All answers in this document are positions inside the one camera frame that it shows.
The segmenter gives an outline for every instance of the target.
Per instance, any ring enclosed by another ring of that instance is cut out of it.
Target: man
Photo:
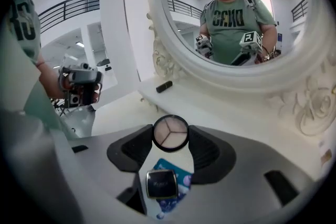
[[[277,30],[261,0],[214,0],[205,5],[199,33],[211,37],[214,61],[231,64],[240,53],[243,34],[251,31],[262,36],[264,51],[260,59],[263,59],[276,45]]]
[[[45,63],[40,54],[40,22],[33,1],[13,0],[4,23],[3,32],[0,33],[1,37],[6,37],[4,42],[9,46],[19,44],[25,57],[28,57],[40,72],[39,81],[35,83],[25,103],[25,113],[39,118],[48,128],[63,131],[67,138],[77,138],[51,105],[50,98],[63,99],[65,94],[60,89],[58,74]],[[17,84],[13,83],[8,87],[13,87],[12,91],[15,94]],[[70,87],[67,80],[64,87]]]

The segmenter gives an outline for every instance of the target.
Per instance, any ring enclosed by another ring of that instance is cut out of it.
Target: round cosmetic compact
[[[189,141],[188,124],[176,115],[163,116],[154,124],[152,139],[154,144],[163,151],[180,150]]]

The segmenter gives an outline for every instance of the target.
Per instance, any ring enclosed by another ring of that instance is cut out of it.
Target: graphic t-shirt
[[[214,0],[205,5],[201,25],[206,24],[213,44],[213,60],[225,65],[239,55],[240,40],[244,33],[256,31],[261,35],[259,24],[276,25],[271,13],[261,0],[253,0],[255,10],[247,0],[224,3]]]
[[[4,30],[10,32],[10,38],[18,42],[33,64],[36,64],[40,52],[40,21],[35,12],[33,1],[13,0],[5,17],[5,23]],[[67,139],[77,137],[56,114],[50,98],[39,81],[36,82],[30,92],[24,111],[27,115],[42,120],[48,128],[63,131]]]

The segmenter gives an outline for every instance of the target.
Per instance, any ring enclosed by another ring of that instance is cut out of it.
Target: window
[[[261,0],[264,5],[267,7],[267,9],[269,10],[269,12],[271,12],[272,17],[274,18],[274,14],[273,14],[273,7],[272,7],[272,1],[271,0]]]

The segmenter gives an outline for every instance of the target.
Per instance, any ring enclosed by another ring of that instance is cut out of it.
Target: black metal railing
[[[99,8],[99,0],[65,0],[38,15],[41,33],[67,19]]]
[[[308,0],[302,0],[292,9],[293,22],[307,14]]]
[[[184,3],[179,0],[167,0],[168,7],[171,12],[181,13],[187,16],[200,19],[202,11],[198,8],[195,8],[187,3]]]

